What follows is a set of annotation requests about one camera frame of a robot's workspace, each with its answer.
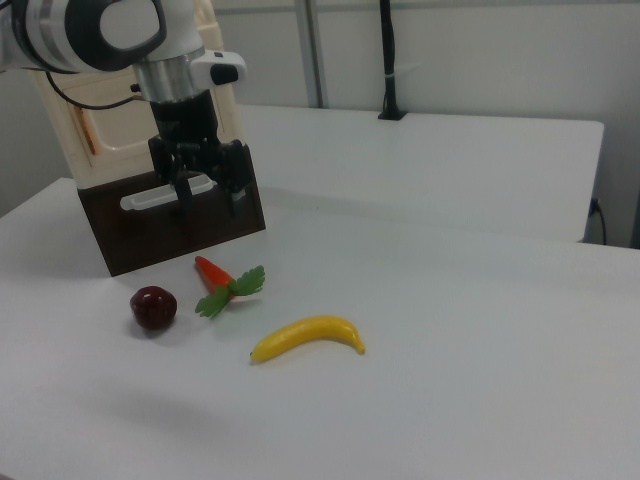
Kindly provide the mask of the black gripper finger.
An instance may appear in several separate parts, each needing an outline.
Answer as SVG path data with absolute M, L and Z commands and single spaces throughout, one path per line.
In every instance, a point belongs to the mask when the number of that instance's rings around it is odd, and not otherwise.
M 244 172 L 220 173 L 218 180 L 231 216 L 239 217 L 244 210 L 248 175 Z
M 189 179 L 190 174 L 182 158 L 174 156 L 169 170 L 169 180 L 183 211 L 188 211 L 192 204 L 193 193 Z

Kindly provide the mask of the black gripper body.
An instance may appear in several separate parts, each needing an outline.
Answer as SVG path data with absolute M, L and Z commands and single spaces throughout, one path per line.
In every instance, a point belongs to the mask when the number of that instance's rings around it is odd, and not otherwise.
M 250 185 L 247 149 L 242 141 L 222 142 L 211 94 L 206 91 L 187 100 L 153 103 L 158 134 L 148 141 L 156 175 L 170 184 L 174 156 L 180 156 L 189 174 L 204 174 L 219 185 L 220 173 L 244 172 Z

